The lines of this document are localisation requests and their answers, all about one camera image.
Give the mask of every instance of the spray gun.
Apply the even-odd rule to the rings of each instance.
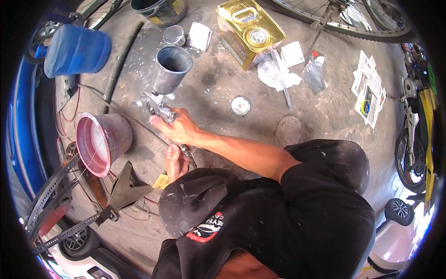
[[[147,95],[147,97],[143,96],[135,101],[135,104],[138,108],[149,110],[151,115],[157,115],[161,117],[167,124],[173,123],[175,119],[177,119],[177,113],[173,112],[170,108],[168,108],[166,103],[155,95],[155,92],[152,93],[147,93],[146,91],[143,92],[145,95]],[[192,158],[192,155],[190,154],[190,151],[187,148],[187,146],[179,143],[175,144],[180,147],[183,154],[186,155],[186,157],[189,159],[190,164],[194,168],[197,168],[197,165],[195,164],[195,161]]]
[[[145,96],[138,98],[135,104],[170,124],[177,118],[177,113],[167,107],[166,103],[162,101],[162,96],[177,89],[184,76],[191,70],[193,62],[191,56],[184,49],[177,46],[168,46],[157,52],[155,64],[157,67],[151,78],[152,92],[143,91]],[[180,147],[183,154],[189,159],[190,164],[197,168],[189,149],[184,144],[175,144]]]

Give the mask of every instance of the metal ruler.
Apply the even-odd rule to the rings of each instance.
[[[282,85],[283,92],[285,93],[285,99],[286,99],[286,103],[288,105],[288,109],[293,110],[293,105],[291,104],[291,99],[289,98],[288,88],[286,87],[286,84],[285,84],[283,72],[280,68],[279,62],[277,61],[279,54],[277,53],[277,50],[272,50],[272,51],[270,51],[270,53],[271,53],[271,57],[273,58],[274,65],[276,65],[277,70],[279,71],[280,83]]]
[[[48,248],[64,241],[69,236],[72,236],[73,234],[77,233],[78,231],[88,227],[90,224],[92,224],[94,221],[96,221],[97,218],[99,218],[100,214],[101,213],[99,212],[99,213],[85,219],[84,221],[78,223],[77,225],[74,225],[71,228],[63,231],[61,234],[53,237],[52,239],[40,244],[39,246],[34,248],[34,252],[36,254],[40,254],[40,253],[44,252],[45,250],[47,250]]]
[[[56,208],[62,200],[68,195],[68,193],[76,187],[76,185],[79,184],[79,181],[77,179],[73,180],[68,184],[68,186],[62,188],[59,193],[57,193],[56,196],[54,196],[48,204],[45,206],[45,208],[42,210],[42,207],[47,202],[49,196],[54,192],[55,187],[60,182],[61,179],[57,180],[58,177],[65,177],[68,174],[68,171],[73,168],[76,163],[79,160],[79,154],[74,156],[68,164],[65,165],[55,176],[55,179],[50,179],[52,181],[51,184],[47,185],[47,189],[41,194],[39,197],[39,201],[36,204],[35,208],[33,209],[32,215],[28,219],[28,223],[26,226],[26,232],[28,234],[29,240],[31,242],[34,242],[37,234],[40,230],[40,228],[43,225],[43,221],[45,220],[48,213]]]

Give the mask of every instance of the gray sandal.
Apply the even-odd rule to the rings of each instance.
[[[195,147],[191,151],[191,154],[192,158],[194,158],[195,164],[197,164],[197,168],[206,167],[230,170],[230,168],[227,166],[227,164],[225,164],[225,162],[223,162],[220,156],[218,156],[218,154],[215,154],[214,152]]]
[[[277,125],[274,145],[279,148],[297,144],[301,135],[301,122],[291,115],[286,115]]]

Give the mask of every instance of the car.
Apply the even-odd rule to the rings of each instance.
[[[6,154],[9,186],[20,222],[35,205],[48,177],[60,166],[53,146],[57,139],[54,126],[54,80],[42,75],[41,65],[32,65],[22,58],[8,104]],[[46,241],[70,228],[69,220],[57,222],[41,238]],[[90,227],[73,234],[61,244],[37,256],[53,278],[118,279],[138,278],[131,267],[100,246]]]
[[[64,221],[59,221],[42,240],[52,239],[63,228],[68,226]],[[126,263],[106,248],[100,247],[99,237],[90,227],[81,229],[63,242],[50,247],[40,254],[40,259],[50,274],[56,273],[64,279],[141,279]]]
[[[418,247],[419,220],[412,205],[391,199],[384,215],[386,220],[376,229],[375,244],[357,279],[396,278],[409,265]]]

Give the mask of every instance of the wrist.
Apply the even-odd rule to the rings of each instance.
[[[209,149],[210,143],[215,142],[217,137],[218,134],[200,129],[200,131],[194,137],[194,142],[191,145],[198,148]]]

